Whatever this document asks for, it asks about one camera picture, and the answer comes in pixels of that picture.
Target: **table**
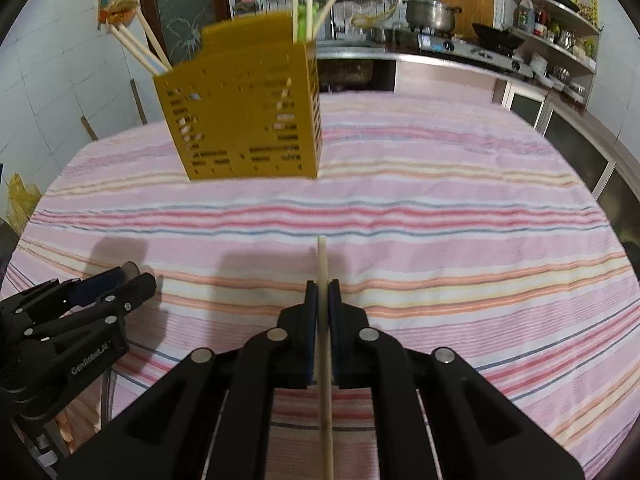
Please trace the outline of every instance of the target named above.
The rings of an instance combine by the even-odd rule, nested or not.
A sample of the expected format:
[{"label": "table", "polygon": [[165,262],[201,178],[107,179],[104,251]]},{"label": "table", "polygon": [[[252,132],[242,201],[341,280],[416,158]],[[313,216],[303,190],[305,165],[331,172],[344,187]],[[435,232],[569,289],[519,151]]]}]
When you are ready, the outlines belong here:
[{"label": "table", "polygon": [[[555,149],[497,106],[334,94],[318,180],[190,183],[164,123],[85,147],[38,206],[6,297],[127,260],[159,293],[127,317],[114,412],[199,346],[242,346],[302,301],[316,235],[373,326],[450,346],[592,478],[640,406],[640,290],[600,207]],[[268,478],[318,478],[314,391],[278,392]],[[68,408],[79,440],[94,384]],[[334,391],[336,478],[378,474],[368,392]]]}]

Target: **wall shelf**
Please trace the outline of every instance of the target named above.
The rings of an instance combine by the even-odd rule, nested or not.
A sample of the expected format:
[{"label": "wall shelf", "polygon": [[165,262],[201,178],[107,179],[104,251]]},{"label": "wall shelf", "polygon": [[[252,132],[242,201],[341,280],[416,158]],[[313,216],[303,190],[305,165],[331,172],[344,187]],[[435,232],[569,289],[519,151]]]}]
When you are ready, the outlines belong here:
[{"label": "wall shelf", "polygon": [[568,50],[556,45],[555,43],[551,43],[545,38],[541,38],[540,36],[536,36],[535,34],[529,34],[528,32],[525,32],[524,30],[516,27],[510,27],[509,31],[514,36],[518,36],[526,41],[526,50],[533,50],[539,53],[540,56],[547,58],[550,63],[552,62],[552,59],[555,59],[558,60],[558,62],[552,64],[560,64],[564,66],[565,63],[569,61],[570,66],[566,66],[565,68],[569,72],[571,72],[572,76],[588,74],[593,75],[596,73],[594,69],[592,69],[588,64],[582,62],[577,56],[574,56],[574,54],[572,54]]},{"label": "wall shelf", "polygon": [[542,7],[546,10],[554,20],[566,25],[576,33],[576,36],[583,38],[585,36],[599,36],[600,30],[583,18],[580,14],[573,12],[563,4],[559,4],[553,0],[531,0],[536,7]]}]

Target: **sink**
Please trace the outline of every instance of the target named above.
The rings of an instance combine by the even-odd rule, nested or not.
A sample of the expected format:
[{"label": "sink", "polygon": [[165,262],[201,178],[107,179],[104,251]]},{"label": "sink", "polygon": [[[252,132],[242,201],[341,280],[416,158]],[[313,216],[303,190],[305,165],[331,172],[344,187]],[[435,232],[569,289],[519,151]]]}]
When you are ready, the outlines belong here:
[{"label": "sink", "polygon": [[385,52],[384,45],[367,40],[316,41],[318,59],[372,59]]},{"label": "sink", "polygon": [[385,48],[373,41],[369,40],[319,40],[316,41],[316,47],[318,48],[379,48],[384,50]]}]

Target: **cabinet door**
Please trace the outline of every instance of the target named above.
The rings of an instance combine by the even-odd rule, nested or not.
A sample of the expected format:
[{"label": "cabinet door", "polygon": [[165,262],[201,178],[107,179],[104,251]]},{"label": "cabinet door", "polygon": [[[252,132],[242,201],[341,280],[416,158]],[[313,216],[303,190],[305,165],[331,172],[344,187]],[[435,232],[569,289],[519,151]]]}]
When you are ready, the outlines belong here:
[{"label": "cabinet door", "polygon": [[522,117],[534,128],[538,125],[545,96],[524,86],[507,83],[502,106]]},{"label": "cabinet door", "polygon": [[526,95],[515,93],[511,100],[510,110],[535,128],[542,105],[542,101],[537,101]]},{"label": "cabinet door", "polygon": [[640,279],[640,202],[617,171],[611,174],[598,203],[607,215]]},{"label": "cabinet door", "polygon": [[556,112],[551,114],[545,137],[593,191],[609,161]]}]

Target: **yellow utensil holder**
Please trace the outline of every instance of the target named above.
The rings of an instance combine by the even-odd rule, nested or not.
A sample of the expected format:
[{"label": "yellow utensil holder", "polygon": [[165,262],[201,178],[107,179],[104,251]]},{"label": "yellow utensil holder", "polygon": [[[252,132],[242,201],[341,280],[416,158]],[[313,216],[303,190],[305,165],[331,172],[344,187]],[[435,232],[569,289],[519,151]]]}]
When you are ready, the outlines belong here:
[{"label": "yellow utensil holder", "polygon": [[154,82],[189,178],[318,176],[316,45],[276,12],[202,31],[203,48]]}]

